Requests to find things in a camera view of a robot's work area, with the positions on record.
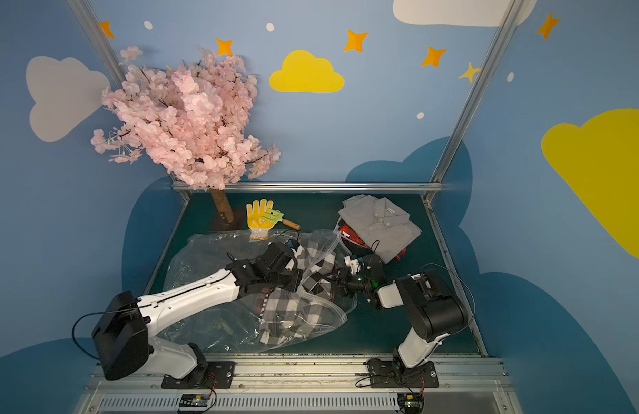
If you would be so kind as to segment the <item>grey white plaid shirt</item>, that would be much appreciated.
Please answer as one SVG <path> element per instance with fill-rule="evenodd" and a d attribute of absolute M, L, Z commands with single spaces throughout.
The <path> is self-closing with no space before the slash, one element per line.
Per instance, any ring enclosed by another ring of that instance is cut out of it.
<path fill-rule="evenodd" d="M 332 250 L 310 241 L 297 258 L 302 281 L 295 292 L 276 289 L 262 294 L 259 343 L 282 348 L 335 331 L 347 322 L 357 300 L 338 291 L 338 272 L 345 268 L 346 248 Z"/>

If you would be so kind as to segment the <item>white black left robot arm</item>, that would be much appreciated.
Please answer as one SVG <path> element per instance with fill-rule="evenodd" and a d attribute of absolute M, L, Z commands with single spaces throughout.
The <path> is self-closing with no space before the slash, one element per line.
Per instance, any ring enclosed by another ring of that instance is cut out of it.
<path fill-rule="evenodd" d="M 212 371 L 199 347 L 159 337 L 169 326 L 217 305 L 264 289 L 294 292 L 302 271 L 298 241 L 270 243 L 252 260 L 231 260 L 204 279 L 163 293 L 116 295 L 92 332 L 100 366 L 108 381 L 132 374 L 162 374 L 164 388 L 211 388 Z"/>

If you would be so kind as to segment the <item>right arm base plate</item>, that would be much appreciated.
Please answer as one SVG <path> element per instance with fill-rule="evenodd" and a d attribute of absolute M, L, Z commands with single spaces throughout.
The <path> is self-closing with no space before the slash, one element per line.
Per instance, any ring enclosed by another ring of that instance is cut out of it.
<path fill-rule="evenodd" d="M 374 388 L 439 388 L 439 376 L 433 362 L 419 367 L 405 367 L 399 360 L 372 358 L 366 362 L 371 387 Z"/>

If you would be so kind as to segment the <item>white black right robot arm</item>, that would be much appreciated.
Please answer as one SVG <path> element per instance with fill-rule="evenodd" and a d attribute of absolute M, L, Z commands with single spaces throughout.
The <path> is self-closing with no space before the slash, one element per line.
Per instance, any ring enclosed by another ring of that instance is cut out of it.
<path fill-rule="evenodd" d="M 461 300 L 439 271 L 444 267 L 428 263 L 415 274 L 388 282 L 383 262 L 377 255 L 348 256 L 338 270 L 335 285 L 340 294 L 361 294 L 378 309 L 402 307 L 411 324 L 405 340 L 393 353 L 393 371 L 418 372 L 450 336 L 468 328 L 475 316 L 475 302 Z"/>

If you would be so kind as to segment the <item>clear plastic vacuum bag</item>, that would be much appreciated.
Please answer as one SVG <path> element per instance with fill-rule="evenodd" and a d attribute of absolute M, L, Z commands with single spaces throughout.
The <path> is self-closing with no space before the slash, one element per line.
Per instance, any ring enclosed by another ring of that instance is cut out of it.
<path fill-rule="evenodd" d="M 298 241 L 300 245 L 316 242 L 329 250 L 342 244 L 338 235 L 329 229 L 316 229 L 309 233 L 276 231 L 270 237 L 274 242 Z M 262 255 L 267 241 L 251 241 L 247 230 L 226 231 L 210 235 L 194 235 L 188 239 L 171 260 L 165 289 L 186 285 L 209 276 L 222 269 L 231 256 L 237 259 L 254 259 Z M 264 300 L 262 294 L 239 298 L 233 302 L 217 305 L 187 317 L 159 333 L 159 337 L 174 343 L 194 343 L 206 353 L 263 353 L 275 348 L 266 348 L 259 343 L 260 312 Z"/>

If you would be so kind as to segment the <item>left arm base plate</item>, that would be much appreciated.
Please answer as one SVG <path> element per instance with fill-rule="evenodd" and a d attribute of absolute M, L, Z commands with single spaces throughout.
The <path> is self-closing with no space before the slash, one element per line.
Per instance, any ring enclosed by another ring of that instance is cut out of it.
<path fill-rule="evenodd" d="M 230 389 L 233 383 L 235 362 L 204 362 L 181 379 L 165 375 L 162 389 Z"/>

